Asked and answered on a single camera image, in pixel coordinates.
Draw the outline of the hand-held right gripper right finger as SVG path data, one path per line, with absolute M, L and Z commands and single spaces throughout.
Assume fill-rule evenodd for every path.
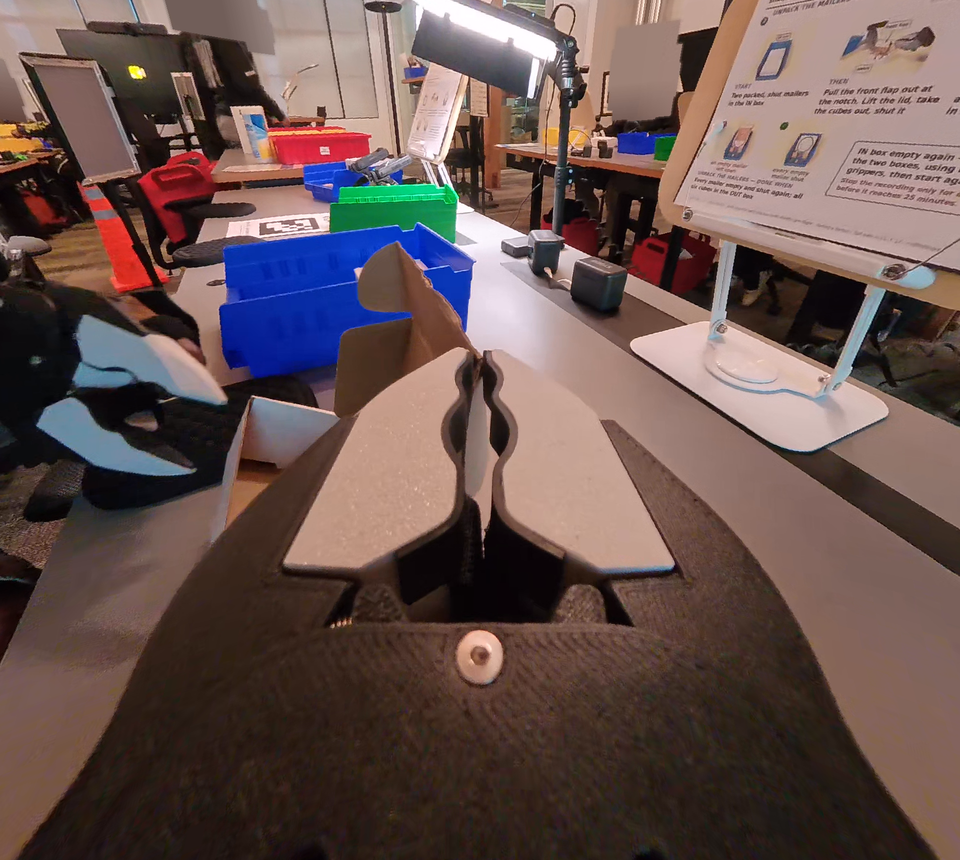
M 492 512 L 514 534 L 589 576 L 667 574 L 676 563 L 599 416 L 502 351 L 483 362 L 497 455 Z

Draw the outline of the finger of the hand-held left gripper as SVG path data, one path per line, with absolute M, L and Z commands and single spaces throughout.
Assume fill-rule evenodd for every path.
M 173 397 L 209 405 L 227 401 L 207 368 L 173 338 L 142 334 L 84 315 L 75 340 L 78 389 L 116 389 L 135 384 L 161 387 Z
M 145 431 L 102 425 L 77 397 L 47 407 L 35 424 L 42 434 L 97 468 L 154 478 L 181 477 L 196 470 L 182 454 Z

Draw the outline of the grey desk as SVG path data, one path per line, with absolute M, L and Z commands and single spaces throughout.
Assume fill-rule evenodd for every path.
M 876 773 L 940 858 L 958 858 L 958 428 L 889 416 L 781 455 L 507 266 L 516 234 L 458 218 L 467 333 L 618 422 L 741 538 L 793 611 Z M 82 768 L 146 639 L 210 543 L 213 487 L 141 510 L 78 501 L 2 661 L 2 858 Z

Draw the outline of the person's left hand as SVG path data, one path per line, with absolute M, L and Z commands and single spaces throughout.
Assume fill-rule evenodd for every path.
M 118 294 L 112 301 L 120 312 L 144 330 L 174 339 L 195 360 L 207 364 L 196 321 L 166 290 L 135 290 Z

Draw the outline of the orange traffic cone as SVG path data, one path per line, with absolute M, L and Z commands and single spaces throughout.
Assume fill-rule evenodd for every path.
M 78 189 L 97 226 L 111 267 L 110 281 L 119 293 L 164 287 L 170 274 L 151 260 L 122 199 L 111 188 L 79 183 Z

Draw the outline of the red office chair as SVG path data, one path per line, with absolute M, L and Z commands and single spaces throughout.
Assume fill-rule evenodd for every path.
M 167 270 L 218 266 L 227 246 L 254 240 L 239 236 L 199 242 L 206 220 L 245 218 L 257 210 L 246 202 L 215 204 L 216 193 L 210 161 L 197 150 L 175 155 L 138 179 L 134 199 L 158 266 Z

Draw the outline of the printed marker sheet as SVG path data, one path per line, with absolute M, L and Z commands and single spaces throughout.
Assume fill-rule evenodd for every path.
M 294 214 L 270 218 L 232 220 L 226 228 L 229 239 L 282 240 L 327 234 L 330 216 L 326 214 Z

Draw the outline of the white wooden document stand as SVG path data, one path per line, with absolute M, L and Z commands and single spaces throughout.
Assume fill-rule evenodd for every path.
M 937 280 L 931 262 L 911 262 L 870 250 L 810 238 L 738 218 L 697 215 L 677 196 L 709 130 L 732 65 L 759 0 L 735 0 L 717 34 L 698 90 L 681 123 L 660 193 L 680 211 L 678 225 L 721 242 L 712 309 L 707 325 L 667 332 L 665 338 L 636 338 L 630 345 L 642 360 L 677 380 L 728 417 L 773 445 L 811 452 L 858 432 L 887 416 L 870 394 L 842 391 L 858 350 L 888 290 L 924 290 Z M 763 252 L 794 249 L 810 266 L 831 265 L 866 280 L 865 297 L 834 368 L 796 361 L 749 338 L 727 315 L 738 243 Z

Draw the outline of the large dark battery case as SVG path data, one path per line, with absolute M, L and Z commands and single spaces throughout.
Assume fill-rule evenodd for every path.
M 569 292 L 575 302 L 608 314 L 621 307 L 628 278 L 622 266 L 588 256 L 574 263 Z

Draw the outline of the small dark battery case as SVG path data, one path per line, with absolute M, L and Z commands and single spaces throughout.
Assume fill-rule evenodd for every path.
M 559 271 L 564 237 L 546 229 L 534 229 L 527 238 L 527 259 L 535 276 L 552 277 Z

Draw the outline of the black framed marker board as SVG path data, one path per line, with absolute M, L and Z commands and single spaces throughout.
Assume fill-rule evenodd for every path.
M 137 273 L 121 271 L 111 255 L 111 281 L 118 291 L 161 289 L 165 277 L 138 235 L 124 195 L 141 170 L 136 150 L 116 105 L 114 91 L 95 60 L 21 52 L 20 63 L 42 111 L 62 142 L 97 221 L 117 218 L 126 232 Z

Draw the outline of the green plastic bin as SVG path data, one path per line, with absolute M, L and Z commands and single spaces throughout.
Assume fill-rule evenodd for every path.
M 344 187 L 330 205 L 330 233 L 398 226 L 411 231 L 425 226 L 456 242 L 459 197 L 450 185 L 430 184 Z

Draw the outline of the idle grey gripper tool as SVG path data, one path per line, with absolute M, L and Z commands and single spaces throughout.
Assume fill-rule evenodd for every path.
M 400 185 L 404 170 L 411 166 L 413 157 L 404 154 L 393 156 L 383 147 L 363 157 L 345 162 L 353 175 L 354 187 Z

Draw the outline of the black light stand pole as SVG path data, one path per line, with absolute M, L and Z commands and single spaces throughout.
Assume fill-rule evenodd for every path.
M 554 170 L 551 230 L 560 236 L 563 234 L 565 225 L 567 192 L 572 182 L 570 171 L 571 115 L 586 92 L 586 83 L 577 61 L 579 48 L 572 34 L 572 27 L 577 19 L 575 8 L 569 4 L 561 3 L 554 7 L 550 19 L 555 21 L 557 14 L 562 9 L 568 10 L 571 14 L 571 28 L 560 39 L 558 59 L 553 75 L 558 90 L 558 144 L 557 162 Z

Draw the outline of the instruction sheet stand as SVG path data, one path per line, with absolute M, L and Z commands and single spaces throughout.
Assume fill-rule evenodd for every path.
M 431 62 L 421 85 L 406 151 L 438 166 L 447 157 L 469 80 Z

